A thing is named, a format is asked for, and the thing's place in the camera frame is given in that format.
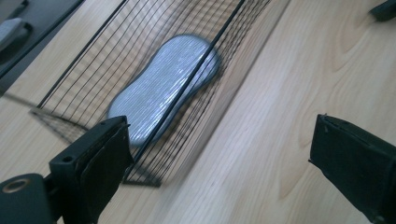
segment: wood grain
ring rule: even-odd
[[[235,60],[247,78],[197,162],[159,189],[120,187],[101,223],[368,223],[307,160],[317,113],[396,145],[396,22],[373,22],[379,3],[290,0],[266,42],[260,17],[243,47],[260,55],[238,52],[254,64]],[[87,0],[9,92],[38,103],[116,4]],[[64,144],[28,109],[0,108],[0,179],[47,174]]]

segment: silver sponge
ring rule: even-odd
[[[196,35],[177,35],[171,38],[160,47],[137,79],[115,97],[107,116],[127,117],[131,125],[131,146],[141,147],[149,138],[208,48],[209,43]],[[163,135],[187,99],[217,73],[219,64],[219,55],[213,49],[155,134],[153,141]]]

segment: metal ring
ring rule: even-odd
[[[30,179],[22,178],[12,181],[3,187],[4,193],[14,193],[24,189],[30,183]]]

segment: wire grid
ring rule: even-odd
[[[194,141],[189,136],[205,114],[246,33],[269,2],[241,2],[242,7],[215,45],[221,58],[217,78],[182,106],[163,137],[149,146],[134,165],[127,182],[158,186],[177,171],[190,153],[182,150],[183,146]],[[239,3],[234,0],[123,1],[38,106],[58,114],[60,120],[68,120],[67,128],[53,118],[42,121],[64,140],[75,141],[84,131],[81,127],[90,129],[106,117],[113,98],[139,75],[164,42],[181,34],[195,34],[212,41]],[[135,156],[138,148],[132,148],[131,152]]]

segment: wooden table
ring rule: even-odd
[[[98,2],[8,92],[38,103],[118,3]],[[189,174],[159,189],[121,186],[100,222],[368,223],[307,160],[318,113],[396,145],[396,21],[367,14],[380,2],[290,0]],[[3,98],[0,108],[0,179],[46,175],[65,144],[27,108]]]

